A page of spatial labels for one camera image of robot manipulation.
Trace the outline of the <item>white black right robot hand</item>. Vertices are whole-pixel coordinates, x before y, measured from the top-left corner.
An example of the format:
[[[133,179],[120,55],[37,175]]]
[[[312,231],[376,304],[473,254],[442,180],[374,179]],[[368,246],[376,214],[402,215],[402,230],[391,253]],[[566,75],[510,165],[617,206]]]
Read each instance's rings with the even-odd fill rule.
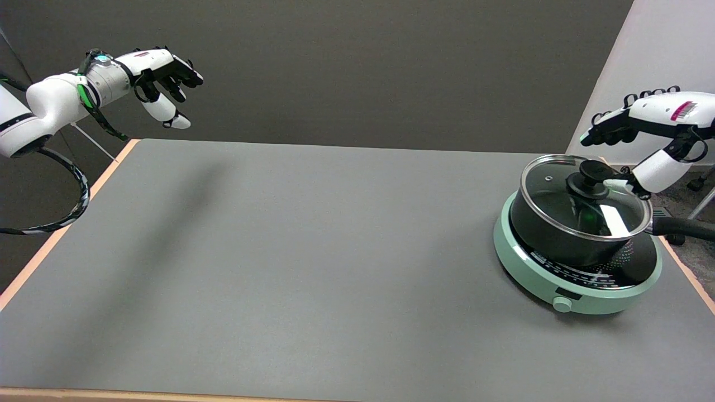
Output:
[[[580,144],[613,146],[633,142],[638,134],[663,137],[670,140],[669,144],[631,170],[617,171],[599,161],[583,162],[570,176],[569,190],[582,198],[604,199],[606,185],[615,183],[639,199],[661,193],[707,155],[708,147],[704,146],[700,155],[689,157],[695,144],[713,139],[713,117],[713,94],[683,92],[674,85],[626,95],[620,109],[593,115]]]

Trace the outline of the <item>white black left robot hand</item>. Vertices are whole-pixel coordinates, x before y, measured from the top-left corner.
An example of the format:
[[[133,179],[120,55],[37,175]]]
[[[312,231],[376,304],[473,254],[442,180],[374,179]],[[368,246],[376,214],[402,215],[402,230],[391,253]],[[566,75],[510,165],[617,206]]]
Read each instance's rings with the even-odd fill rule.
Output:
[[[128,76],[130,88],[145,111],[166,129],[185,130],[191,122],[175,102],[186,102],[182,89],[204,84],[202,74],[189,60],[172,54],[168,48],[135,51],[114,59]]]

